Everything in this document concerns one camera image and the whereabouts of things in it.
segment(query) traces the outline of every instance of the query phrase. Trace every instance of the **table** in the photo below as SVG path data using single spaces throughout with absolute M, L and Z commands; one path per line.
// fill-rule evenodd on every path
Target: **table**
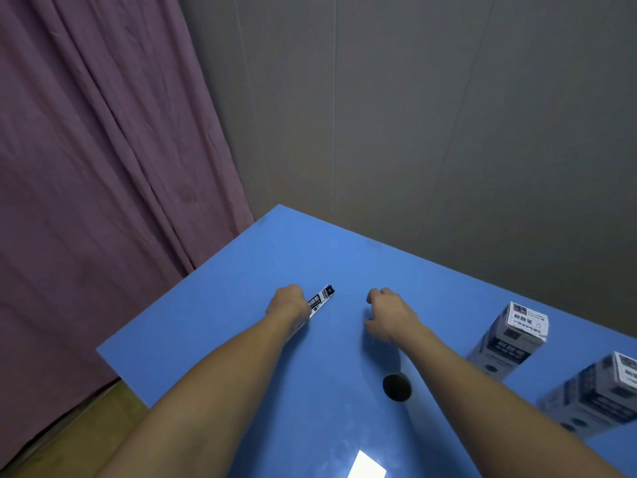
M 410 361 L 365 334 L 372 287 L 400 293 L 453 350 L 467 355 L 509 301 L 548 315 L 548 343 L 506 380 L 531 403 L 637 340 L 277 206 L 98 349 L 152 406 L 197 361 L 263 316 L 278 287 L 336 293 L 283 350 L 232 467 L 233 477 L 348 476 L 362 450 L 387 477 L 479 476 Z M 412 395 L 390 400 L 401 371 Z M 588 443 L 623 473 L 637 470 L 637 425 Z

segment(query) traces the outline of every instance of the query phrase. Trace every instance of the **pink curtain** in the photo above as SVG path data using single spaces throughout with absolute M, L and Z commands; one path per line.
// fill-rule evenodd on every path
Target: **pink curtain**
M 252 222 L 177 0 L 1 0 L 0 466 Z

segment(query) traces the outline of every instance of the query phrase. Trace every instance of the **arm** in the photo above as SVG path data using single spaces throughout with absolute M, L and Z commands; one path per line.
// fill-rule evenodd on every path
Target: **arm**
M 309 316 L 300 287 L 278 289 L 266 316 L 181 378 L 98 477 L 226 476 L 290 330 Z
M 621 476 L 583 442 L 444 345 L 400 295 L 372 289 L 368 303 L 374 319 L 365 322 L 367 330 L 396 344 L 414 363 L 482 476 Z

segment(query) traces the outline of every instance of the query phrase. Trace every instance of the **floor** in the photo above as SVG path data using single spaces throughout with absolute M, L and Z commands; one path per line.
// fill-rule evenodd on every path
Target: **floor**
M 62 430 L 36 443 L 2 478 L 91 478 L 148 412 L 123 383 L 110 387 Z

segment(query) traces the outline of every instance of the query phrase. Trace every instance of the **gray wall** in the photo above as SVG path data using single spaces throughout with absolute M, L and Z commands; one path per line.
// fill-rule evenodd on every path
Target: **gray wall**
M 180 0 L 282 203 L 637 336 L 637 0 Z

